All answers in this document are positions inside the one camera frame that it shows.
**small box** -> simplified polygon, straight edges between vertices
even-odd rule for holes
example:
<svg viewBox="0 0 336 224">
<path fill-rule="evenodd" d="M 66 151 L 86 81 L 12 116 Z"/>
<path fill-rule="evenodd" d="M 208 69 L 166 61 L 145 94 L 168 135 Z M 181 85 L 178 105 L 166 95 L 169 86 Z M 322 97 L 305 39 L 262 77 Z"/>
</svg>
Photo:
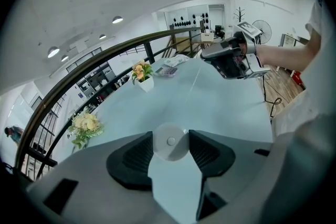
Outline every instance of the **small box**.
<svg viewBox="0 0 336 224">
<path fill-rule="evenodd" d="M 202 42 L 214 41 L 214 33 L 201 33 L 201 41 Z"/>
</svg>

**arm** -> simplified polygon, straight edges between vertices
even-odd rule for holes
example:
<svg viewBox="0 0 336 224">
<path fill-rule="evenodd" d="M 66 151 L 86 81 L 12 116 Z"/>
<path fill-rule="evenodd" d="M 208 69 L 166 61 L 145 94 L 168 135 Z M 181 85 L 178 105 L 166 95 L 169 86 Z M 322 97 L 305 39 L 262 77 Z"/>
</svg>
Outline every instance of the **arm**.
<svg viewBox="0 0 336 224">
<path fill-rule="evenodd" d="M 303 71 L 319 52 L 321 36 L 313 29 L 310 40 L 303 48 L 284 48 L 257 45 L 257 56 L 262 65 L 272 65 Z"/>
</svg>

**wooden floor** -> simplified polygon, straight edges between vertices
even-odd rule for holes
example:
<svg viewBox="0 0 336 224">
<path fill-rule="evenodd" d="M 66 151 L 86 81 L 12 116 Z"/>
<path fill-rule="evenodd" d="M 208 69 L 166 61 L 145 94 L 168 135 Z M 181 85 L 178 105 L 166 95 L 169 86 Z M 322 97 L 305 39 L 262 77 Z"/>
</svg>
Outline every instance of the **wooden floor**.
<svg viewBox="0 0 336 224">
<path fill-rule="evenodd" d="M 282 99 L 280 104 L 274 106 L 272 115 L 275 116 L 300 92 L 302 92 L 303 89 L 290 77 L 289 71 L 285 71 L 284 68 L 280 68 L 279 71 L 276 72 L 276 67 L 269 66 L 269 68 L 271 68 L 271 71 L 265 75 L 266 100 L 274 102 L 278 97 Z M 263 88 L 262 78 L 258 80 L 260 87 Z M 267 103 L 269 113 L 271 112 L 271 108 L 272 104 Z"/>
</svg>

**red object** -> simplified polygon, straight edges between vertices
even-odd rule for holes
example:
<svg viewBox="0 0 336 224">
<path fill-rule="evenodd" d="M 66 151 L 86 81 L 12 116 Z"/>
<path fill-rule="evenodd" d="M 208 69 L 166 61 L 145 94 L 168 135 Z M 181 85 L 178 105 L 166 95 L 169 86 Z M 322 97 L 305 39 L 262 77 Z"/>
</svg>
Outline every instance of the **red object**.
<svg viewBox="0 0 336 224">
<path fill-rule="evenodd" d="M 300 75 L 301 73 L 299 71 L 295 71 L 292 77 L 297 85 L 302 85 L 302 80 L 300 78 Z"/>
</svg>

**black cable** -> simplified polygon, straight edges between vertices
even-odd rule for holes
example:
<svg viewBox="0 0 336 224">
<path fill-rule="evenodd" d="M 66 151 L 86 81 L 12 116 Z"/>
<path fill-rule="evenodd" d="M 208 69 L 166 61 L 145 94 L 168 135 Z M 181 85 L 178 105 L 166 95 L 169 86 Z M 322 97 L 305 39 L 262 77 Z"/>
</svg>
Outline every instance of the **black cable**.
<svg viewBox="0 0 336 224">
<path fill-rule="evenodd" d="M 265 100 L 265 102 L 273 104 L 272 108 L 271 108 L 271 114 L 270 114 L 270 117 L 273 118 L 273 116 L 272 116 L 273 108 L 276 104 L 280 104 L 282 102 L 282 99 L 280 97 L 278 97 L 274 102 L 270 102 L 270 101 L 266 100 L 265 76 L 263 76 L 263 85 L 262 86 L 264 87 L 264 100 Z"/>
</svg>

